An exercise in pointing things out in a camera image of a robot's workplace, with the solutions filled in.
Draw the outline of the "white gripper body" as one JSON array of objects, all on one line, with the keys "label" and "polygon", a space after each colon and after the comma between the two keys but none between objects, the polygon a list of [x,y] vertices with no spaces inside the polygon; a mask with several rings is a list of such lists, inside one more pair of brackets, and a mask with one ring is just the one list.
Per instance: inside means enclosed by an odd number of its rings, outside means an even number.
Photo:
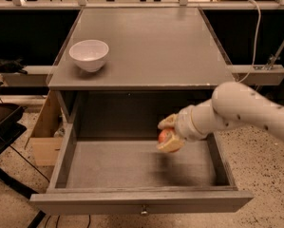
[{"label": "white gripper body", "polygon": [[193,105],[189,105],[179,111],[175,120],[175,131],[180,136],[188,142],[196,142],[203,140],[206,136],[200,133],[193,123]]}]

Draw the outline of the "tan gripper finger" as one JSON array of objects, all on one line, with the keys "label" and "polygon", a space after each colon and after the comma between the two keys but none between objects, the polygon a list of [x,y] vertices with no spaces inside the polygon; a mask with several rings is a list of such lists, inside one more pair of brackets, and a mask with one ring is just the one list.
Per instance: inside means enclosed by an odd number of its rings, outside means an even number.
[{"label": "tan gripper finger", "polygon": [[173,153],[180,150],[183,146],[184,140],[174,131],[165,142],[158,142],[157,148],[164,153]]},{"label": "tan gripper finger", "polygon": [[159,122],[158,129],[163,130],[166,128],[174,128],[177,117],[177,114],[171,114],[168,117],[164,118]]}]

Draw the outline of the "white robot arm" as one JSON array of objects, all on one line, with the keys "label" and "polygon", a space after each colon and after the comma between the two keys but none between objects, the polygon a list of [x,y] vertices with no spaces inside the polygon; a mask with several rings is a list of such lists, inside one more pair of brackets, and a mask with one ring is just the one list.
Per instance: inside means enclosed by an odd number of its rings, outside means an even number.
[{"label": "white robot arm", "polygon": [[227,82],[216,87],[212,98],[188,105],[159,122],[158,129],[167,130],[158,149],[171,153],[186,142],[205,139],[209,134],[231,130],[244,124],[263,129],[284,142],[284,106],[258,94],[250,87]]}]

